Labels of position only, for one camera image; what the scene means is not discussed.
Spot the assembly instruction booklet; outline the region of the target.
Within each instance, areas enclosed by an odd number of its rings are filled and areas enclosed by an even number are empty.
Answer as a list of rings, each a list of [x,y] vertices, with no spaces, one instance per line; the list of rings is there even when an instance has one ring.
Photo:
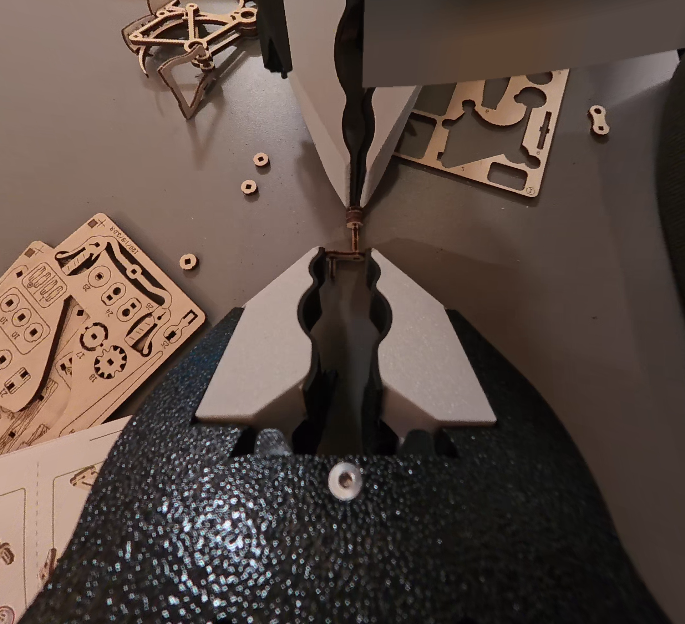
[[[129,417],[1,457],[1,622],[47,584]]]

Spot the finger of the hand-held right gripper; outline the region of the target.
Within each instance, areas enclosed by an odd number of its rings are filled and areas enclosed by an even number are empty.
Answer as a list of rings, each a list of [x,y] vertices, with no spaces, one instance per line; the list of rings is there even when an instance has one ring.
[[[345,207],[350,205],[350,156],[342,131],[345,92],[334,45],[346,0],[284,0],[293,70],[288,75],[323,168]]]
[[[354,84],[354,207],[364,208],[378,187],[420,90]]]

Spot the wooden link with pin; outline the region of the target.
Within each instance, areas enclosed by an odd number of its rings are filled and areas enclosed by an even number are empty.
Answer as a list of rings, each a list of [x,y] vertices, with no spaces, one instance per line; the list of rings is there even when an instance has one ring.
[[[325,254],[328,261],[328,276],[332,281],[336,277],[338,262],[365,262],[365,254],[361,252],[326,250]]]

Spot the partly built wooden model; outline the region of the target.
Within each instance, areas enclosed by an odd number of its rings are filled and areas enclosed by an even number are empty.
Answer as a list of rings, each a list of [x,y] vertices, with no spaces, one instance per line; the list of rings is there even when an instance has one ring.
[[[153,49],[171,52],[167,61],[160,64],[158,75],[189,120],[217,76],[214,56],[239,40],[258,36],[256,0],[237,0],[235,8],[223,14],[210,13],[196,3],[181,0],[147,0],[147,5],[149,13],[125,26],[122,37],[145,75],[146,61]],[[173,74],[176,67],[185,64],[193,65],[201,73],[190,101]]]

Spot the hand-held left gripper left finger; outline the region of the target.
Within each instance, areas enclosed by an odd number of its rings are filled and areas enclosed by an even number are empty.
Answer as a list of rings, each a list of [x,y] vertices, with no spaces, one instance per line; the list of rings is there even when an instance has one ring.
[[[295,453],[316,453],[328,372],[312,329],[326,269],[325,249],[313,248],[244,305],[196,411],[199,422],[277,429]]]

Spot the wooden parts sheet with slots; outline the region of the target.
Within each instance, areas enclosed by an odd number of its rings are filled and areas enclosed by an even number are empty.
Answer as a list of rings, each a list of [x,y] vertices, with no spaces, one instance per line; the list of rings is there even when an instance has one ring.
[[[72,363],[89,315],[33,242],[1,278],[1,453],[48,439],[71,398]]]

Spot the emptied wooden parts frame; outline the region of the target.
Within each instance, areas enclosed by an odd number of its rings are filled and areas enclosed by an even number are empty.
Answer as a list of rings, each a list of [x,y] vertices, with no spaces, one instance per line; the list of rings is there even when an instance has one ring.
[[[527,75],[510,77],[502,98],[494,108],[483,105],[485,80],[457,83],[449,106],[441,115],[417,109],[410,113],[412,119],[433,123],[432,135],[424,152],[418,157],[409,156],[397,146],[393,156],[472,182],[535,198],[543,182],[569,73],[569,69],[552,71],[545,83],[532,81]],[[513,162],[499,154],[446,166],[443,158],[451,129],[449,123],[455,124],[461,119],[466,103],[472,103],[475,113],[492,127],[513,127],[526,119],[521,149],[535,165]]]

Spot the wooden parts sheet with gears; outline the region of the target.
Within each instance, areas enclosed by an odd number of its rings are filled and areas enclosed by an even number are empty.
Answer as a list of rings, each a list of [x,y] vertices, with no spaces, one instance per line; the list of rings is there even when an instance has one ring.
[[[69,403],[50,430],[61,437],[103,423],[206,316],[105,214],[61,243],[55,260],[88,314],[71,350]]]

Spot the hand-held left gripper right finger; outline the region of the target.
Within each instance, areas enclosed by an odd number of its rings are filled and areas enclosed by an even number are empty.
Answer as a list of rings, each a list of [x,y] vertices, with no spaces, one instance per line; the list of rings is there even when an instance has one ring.
[[[447,309],[376,249],[368,251],[368,452],[395,454],[418,432],[492,426],[497,417]]]

